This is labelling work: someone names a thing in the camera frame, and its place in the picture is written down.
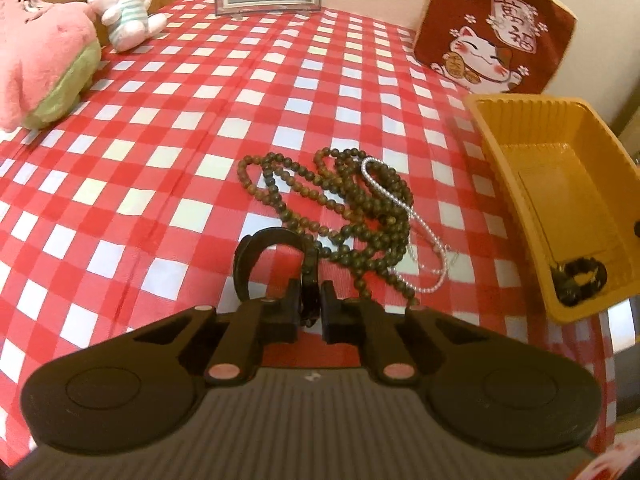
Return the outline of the yellow plastic tray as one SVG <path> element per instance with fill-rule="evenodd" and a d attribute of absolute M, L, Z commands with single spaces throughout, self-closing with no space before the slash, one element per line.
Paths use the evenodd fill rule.
<path fill-rule="evenodd" d="M 518 226 L 539 297 L 573 323 L 639 292 L 639 168 L 585 101 L 464 99 Z"/>

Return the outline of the red white checkered tablecloth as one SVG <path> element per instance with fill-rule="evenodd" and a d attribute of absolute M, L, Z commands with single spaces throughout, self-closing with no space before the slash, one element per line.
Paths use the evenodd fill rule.
<path fill-rule="evenodd" d="M 220 18 L 210 0 L 167 13 L 155 40 L 104 51 L 64 122 L 2 134 L 4 462 L 32 446 L 20 393 L 40 365 L 196 304 L 234 309 L 235 247 L 278 221 L 238 162 L 279 152 L 310 166 L 320 148 L 360 148 L 407 180 L 454 252 L 422 304 L 582 364 L 603 389 L 591 448 L 613 442 L 608 320 L 557 326 L 529 296 L 463 91 L 412 58 L 408 30 L 332 10 Z"/>

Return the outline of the red lucky cat cushion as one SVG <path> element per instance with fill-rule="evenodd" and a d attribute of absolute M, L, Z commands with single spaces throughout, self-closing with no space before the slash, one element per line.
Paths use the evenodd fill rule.
<path fill-rule="evenodd" d="M 559 0 L 428 0 L 413 55 L 471 93 L 543 92 L 577 18 Z"/>

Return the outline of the pink plush toy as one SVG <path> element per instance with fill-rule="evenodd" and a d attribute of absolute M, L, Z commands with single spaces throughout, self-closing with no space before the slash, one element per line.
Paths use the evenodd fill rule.
<path fill-rule="evenodd" d="M 1 0 L 1 129 L 42 129 L 66 116 L 101 59 L 84 2 Z"/>

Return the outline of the white bunny plush toy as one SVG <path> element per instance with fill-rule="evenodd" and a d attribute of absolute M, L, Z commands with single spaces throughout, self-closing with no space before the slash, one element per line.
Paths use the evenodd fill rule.
<path fill-rule="evenodd" d="M 126 52 L 158 35 L 167 26 L 163 13 L 149 14 L 152 0 L 87 0 L 107 29 L 115 51 Z"/>

